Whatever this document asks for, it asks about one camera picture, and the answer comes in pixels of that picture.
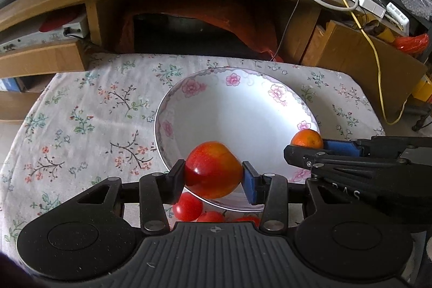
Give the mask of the orange tangerine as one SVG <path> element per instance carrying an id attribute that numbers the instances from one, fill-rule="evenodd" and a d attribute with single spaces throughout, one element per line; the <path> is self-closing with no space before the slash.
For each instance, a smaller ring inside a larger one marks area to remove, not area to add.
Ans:
<path id="1" fill-rule="evenodd" d="M 292 137 L 291 145 L 312 149 L 323 149 L 324 141 L 317 131 L 312 129 L 303 129 L 298 131 Z"/>

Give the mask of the red cherry tomato back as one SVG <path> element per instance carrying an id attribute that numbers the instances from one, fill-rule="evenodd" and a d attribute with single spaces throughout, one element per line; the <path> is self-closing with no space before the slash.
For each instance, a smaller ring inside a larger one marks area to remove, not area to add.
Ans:
<path id="1" fill-rule="evenodd" d="M 173 206 L 174 216 L 181 222 L 195 221 L 203 209 L 203 202 L 189 192 L 182 193 L 179 201 Z"/>

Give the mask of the red cherry tomato large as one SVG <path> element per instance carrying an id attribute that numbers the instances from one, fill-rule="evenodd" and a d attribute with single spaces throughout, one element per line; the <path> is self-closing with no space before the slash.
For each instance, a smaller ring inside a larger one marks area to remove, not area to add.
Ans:
<path id="1" fill-rule="evenodd" d="M 256 228 L 259 228 L 261 220 L 257 216 L 243 216 L 238 219 L 234 219 L 234 222 L 250 222 Z"/>

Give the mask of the large red apple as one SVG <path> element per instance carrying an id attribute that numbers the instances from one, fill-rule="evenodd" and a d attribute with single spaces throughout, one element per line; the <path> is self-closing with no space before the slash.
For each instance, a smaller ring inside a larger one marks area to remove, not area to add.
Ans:
<path id="1" fill-rule="evenodd" d="M 229 195 L 242 182 L 243 166 L 222 143 L 210 141 L 195 147 L 184 165 L 188 190 L 205 199 Z"/>

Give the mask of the white floral ceramic bowl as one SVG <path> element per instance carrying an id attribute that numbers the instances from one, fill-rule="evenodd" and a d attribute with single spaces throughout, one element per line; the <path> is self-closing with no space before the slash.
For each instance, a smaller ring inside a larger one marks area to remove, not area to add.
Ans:
<path id="1" fill-rule="evenodd" d="M 183 78 L 162 98 L 154 120 L 156 147 L 166 169 L 196 146 L 215 141 L 258 173 L 289 180 L 299 169 L 286 163 L 284 149 L 303 129 L 319 131 L 319 126 L 299 95 L 267 74 L 236 67 Z"/>

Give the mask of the floral white tablecloth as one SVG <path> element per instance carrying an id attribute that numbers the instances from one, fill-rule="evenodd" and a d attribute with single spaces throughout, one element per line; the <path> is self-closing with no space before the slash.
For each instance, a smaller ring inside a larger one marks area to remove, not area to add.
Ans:
<path id="1" fill-rule="evenodd" d="M 252 69 L 286 84 L 324 139 L 384 134 L 360 86 L 326 69 L 204 56 L 97 54 L 87 72 L 57 74 L 20 127 L 1 168 L 1 251 L 17 257 L 24 226 L 109 177 L 168 172 L 156 147 L 162 98 L 193 73 Z"/>

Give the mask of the red plastic bag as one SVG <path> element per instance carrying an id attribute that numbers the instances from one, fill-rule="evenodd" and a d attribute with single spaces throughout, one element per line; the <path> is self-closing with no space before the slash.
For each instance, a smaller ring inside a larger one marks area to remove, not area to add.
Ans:
<path id="1" fill-rule="evenodd" d="M 421 54 L 429 45 L 429 36 L 427 33 L 419 36 L 397 37 L 392 43 L 396 49 L 415 56 Z"/>

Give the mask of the red cloth under stand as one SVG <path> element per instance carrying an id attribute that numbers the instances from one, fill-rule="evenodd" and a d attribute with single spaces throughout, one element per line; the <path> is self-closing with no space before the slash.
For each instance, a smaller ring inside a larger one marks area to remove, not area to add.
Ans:
<path id="1" fill-rule="evenodd" d="M 278 57 L 274 23 L 259 12 L 234 4 L 142 9 L 126 14 L 121 27 L 118 53 Z"/>

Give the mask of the grey set-top box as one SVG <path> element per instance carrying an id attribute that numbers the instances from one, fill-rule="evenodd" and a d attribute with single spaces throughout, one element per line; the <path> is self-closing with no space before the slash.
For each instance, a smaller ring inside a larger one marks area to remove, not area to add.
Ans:
<path id="1" fill-rule="evenodd" d="M 85 38 L 89 33 L 86 14 L 41 15 L 1 32 L 1 53 L 34 45 L 63 41 L 69 35 Z"/>

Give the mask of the blue white box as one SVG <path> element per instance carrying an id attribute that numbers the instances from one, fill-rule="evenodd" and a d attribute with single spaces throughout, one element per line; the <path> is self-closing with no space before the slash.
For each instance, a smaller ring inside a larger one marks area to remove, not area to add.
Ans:
<path id="1" fill-rule="evenodd" d="M 4 78 L 0 80 L 0 91 L 21 92 L 21 86 L 14 77 Z"/>

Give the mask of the wooden tv stand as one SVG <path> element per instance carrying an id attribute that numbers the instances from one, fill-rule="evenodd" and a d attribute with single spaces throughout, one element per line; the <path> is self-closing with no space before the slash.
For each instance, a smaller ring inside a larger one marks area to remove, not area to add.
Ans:
<path id="1" fill-rule="evenodd" d="M 324 10 L 310 0 L 15 0 L 1 9 L 1 28 L 75 5 L 86 8 L 92 41 L 127 52 L 138 34 L 134 15 L 181 15 L 224 26 L 259 51 L 281 61 L 349 74 L 373 106 L 395 115 L 426 73 L 426 65 L 379 40 L 367 41 L 350 27 L 319 21 Z"/>

